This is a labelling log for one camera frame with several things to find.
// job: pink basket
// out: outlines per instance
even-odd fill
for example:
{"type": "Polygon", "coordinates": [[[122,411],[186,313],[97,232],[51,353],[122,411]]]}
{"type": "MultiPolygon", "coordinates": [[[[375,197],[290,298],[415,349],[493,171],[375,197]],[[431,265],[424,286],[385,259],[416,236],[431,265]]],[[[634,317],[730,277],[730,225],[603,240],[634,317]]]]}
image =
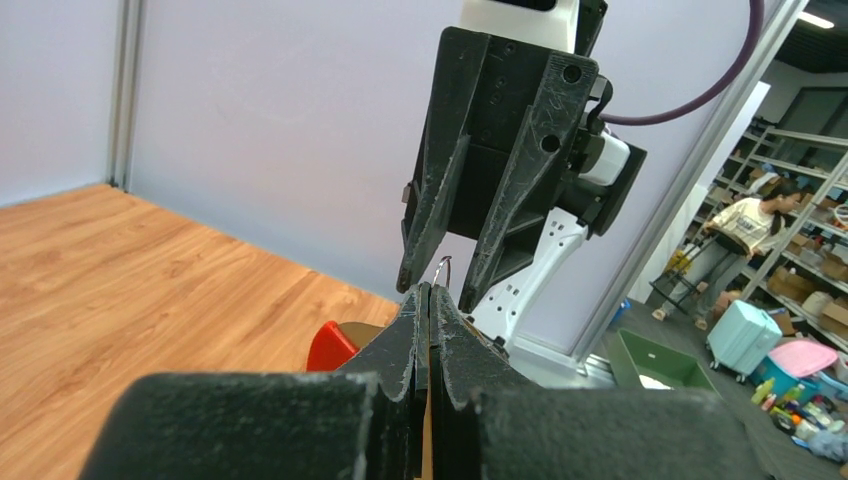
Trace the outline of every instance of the pink basket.
{"type": "Polygon", "coordinates": [[[775,348],[769,356],[780,368],[795,378],[807,377],[836,361],[836,352],[820,343],[794,340],[775,348]]]}

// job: wire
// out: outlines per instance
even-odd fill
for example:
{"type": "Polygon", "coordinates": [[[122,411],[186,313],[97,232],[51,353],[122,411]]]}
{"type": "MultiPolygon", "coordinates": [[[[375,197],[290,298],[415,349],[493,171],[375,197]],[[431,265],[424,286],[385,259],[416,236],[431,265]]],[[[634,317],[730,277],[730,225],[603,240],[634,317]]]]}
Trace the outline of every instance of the wire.
{"type": "Polygon", "coordinates": [[[714,99],[719,93],[727,88],[727,86],[730,85],[737,76],[739,76],[739,72],[742,71],[745,64],[748,63],[748,60],[751,59],[751,55],[754,54],[757,42],[760,40],[760,32],[763,29],[765,16],[764,0],[749,0],[748,3],[750,4],[751,12],[748,17],[748,33],[745,36],[745,42],[742,44],[742,48],[739,50],[739,54],[736,56],[736,60],[734,60],[730,65],[730,68],[728,68],[727,71],[724,72],[724,75],[722,75],[712,87],[707,89],[706,92],[684,105],[656,115],[649,115],[647,117],[601,115],[601,119],[607,123],[615,125],[657,125],[659,123],[665,123],[692,113],[706,105],[706,103],[710,100],[714,99]]]}

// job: red object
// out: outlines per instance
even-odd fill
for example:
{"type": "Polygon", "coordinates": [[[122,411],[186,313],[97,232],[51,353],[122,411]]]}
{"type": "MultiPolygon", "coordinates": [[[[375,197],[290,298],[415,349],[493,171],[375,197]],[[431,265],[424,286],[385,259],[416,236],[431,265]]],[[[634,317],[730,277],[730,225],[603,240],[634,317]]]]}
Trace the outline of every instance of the red object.
{"type": "Polygon", "coordinates": [[[353,358],[359,349],[342,333],[339,324],[327,322],[315,334],[309,357],[307,372],[332,372],[353,358]]]}

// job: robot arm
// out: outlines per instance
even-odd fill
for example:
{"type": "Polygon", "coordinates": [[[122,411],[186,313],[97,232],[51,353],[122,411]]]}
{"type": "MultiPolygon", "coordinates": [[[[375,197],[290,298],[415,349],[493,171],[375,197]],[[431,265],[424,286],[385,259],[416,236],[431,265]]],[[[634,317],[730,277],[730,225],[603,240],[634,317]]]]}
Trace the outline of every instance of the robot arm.
{"type": "Polygon", "coordinates": [[[466,0],[439,44],[397,289],[421,278],[447,232],[476,240],[459,308],[507,348],[565,258],[609,228],[645,158],[600,119],[612,85],[587,56],[605,11],[466,0]]]}

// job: green storage box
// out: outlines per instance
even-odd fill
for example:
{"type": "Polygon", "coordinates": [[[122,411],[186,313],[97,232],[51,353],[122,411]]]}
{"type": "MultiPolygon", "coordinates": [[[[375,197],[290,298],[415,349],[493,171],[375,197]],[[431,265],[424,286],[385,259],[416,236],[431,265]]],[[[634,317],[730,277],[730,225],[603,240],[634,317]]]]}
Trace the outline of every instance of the green storage box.
{"type": "Polygon", "coordinates": [[[694,387],[718,393],[694,357],[633,332],[619,330],[607,352],[620,387],[644,388],[639,378],[644,375],[672,388],[694,387]]]}

